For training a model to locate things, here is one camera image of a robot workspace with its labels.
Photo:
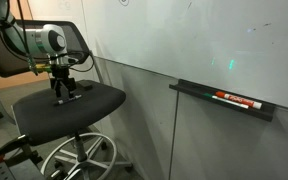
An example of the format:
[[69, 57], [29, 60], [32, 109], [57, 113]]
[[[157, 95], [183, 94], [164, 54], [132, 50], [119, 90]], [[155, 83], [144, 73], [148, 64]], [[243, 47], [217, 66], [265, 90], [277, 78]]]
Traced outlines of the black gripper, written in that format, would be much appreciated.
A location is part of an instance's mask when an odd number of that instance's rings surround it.
[[62, 97], [61, 87], [64, 86], [68, 90], [68, 96], [74, 97], [74, 91], [76, 89], [76, 83], [74, 78], [70, 78], [69, 68], [62, 66], [51, 66], [52, 78], [50, 79], [51, 88], [55, 90], [56, 97]]

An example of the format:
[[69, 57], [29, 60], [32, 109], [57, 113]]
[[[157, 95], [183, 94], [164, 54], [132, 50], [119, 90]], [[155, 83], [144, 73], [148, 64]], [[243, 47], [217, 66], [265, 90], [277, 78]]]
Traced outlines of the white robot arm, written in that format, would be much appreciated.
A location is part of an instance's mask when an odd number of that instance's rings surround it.
[[68, 96], [73, 98], [76, 89], [75, 80], [69, 78], [69, 66], [71, 63], [67, 57], [67, 41], [63, 29], [54, 24], [45, 24], [41, 28], [29, 29], [24, 18], [19, 25], [10, 10], [10, 0], [0, 0], [0, 31], [5, 38], [6, 46], [13, 52], [26, 58], [29, 69], [37, 75], [35, 56], [45, 54], [51, 61], [50, 71], [53, 75], [52, 88], [56, 96], [61, 96], [61, 86], [68, 91]]

